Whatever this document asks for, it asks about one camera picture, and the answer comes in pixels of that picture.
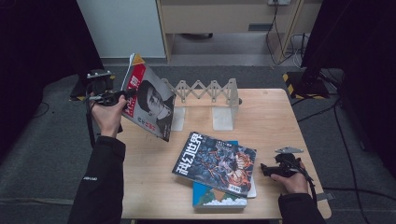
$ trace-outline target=hand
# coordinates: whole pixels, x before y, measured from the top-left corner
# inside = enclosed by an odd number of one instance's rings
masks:
[[[119,102],[113,106],[103,106],[95,104],[92,108],[93,118],[98,124],[101,135],[115,138],[119,132],[122,109],[126,105],[123,95],[120,96]]]
[[[300,166],[305,169],[304,164],[301,161]],[[301,173],[296,173],[289,178],[272,174],[271,178],[282,183],[288,190],[288,193],[308,193],[308,183],[304,175]]]

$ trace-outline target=power outlet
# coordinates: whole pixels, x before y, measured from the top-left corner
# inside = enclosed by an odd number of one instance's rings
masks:
[[[291,0],[268,0],[268,5],[273,6],[275,4],[279,6],[287,6],[290,5]]]

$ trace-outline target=right hand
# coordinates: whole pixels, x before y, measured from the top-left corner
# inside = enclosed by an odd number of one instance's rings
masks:
[[[301,168],[305,169],[304,164],[300,161]],[[308,193],[308,183],[301,173],[296,173],[291,177],[272,174],[271,178],[279,181],[285,187],[288,193]]]

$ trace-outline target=wooden table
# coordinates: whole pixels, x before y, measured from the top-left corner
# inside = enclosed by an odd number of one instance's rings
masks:
[[[119,139],[127,146],[124,162],[125,195],[123,218],[132,219],[273,219],[281,218],[277,198],[285,193],[283,185],[263,176],[260,163],[276,166],[275,150],[291,146],[303,149],[301,157],[314,179],[317,193],[323,192],[314,164],[306,148],[300,128],[281,89],[240,89],[234,130],[215,132],[212,129],[211,102],[187,99],[182,132],[171,132],[169,143],[156,138],[128,119],[122,119]],[[192,207],[192,182],[172,174],[172,168],[190,132],[207,134],[222,140],[237,140],[239,145],[257,149],[253,176],[257,197],[247,200],[241,210],[202,212]],[[318,202],[325,218],[331,216],[327,201]]]

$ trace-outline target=magazine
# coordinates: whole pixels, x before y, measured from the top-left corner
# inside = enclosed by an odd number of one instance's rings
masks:
[[[247,198],[257,196],[254,178],[251,177],[251,188]],[[198,182],[192,183],[192,207],[194,208],[245,208],[246,198],[238,197],[217,189],[212,189]]]
[[[247,198],[256,152],[256,149],[192,132],[172,173]]]
[[[143,129],[169,142],[176,95],[145,65],[139,54],[132,54],[121,90],[137,89],[128,99],[122,115]]]

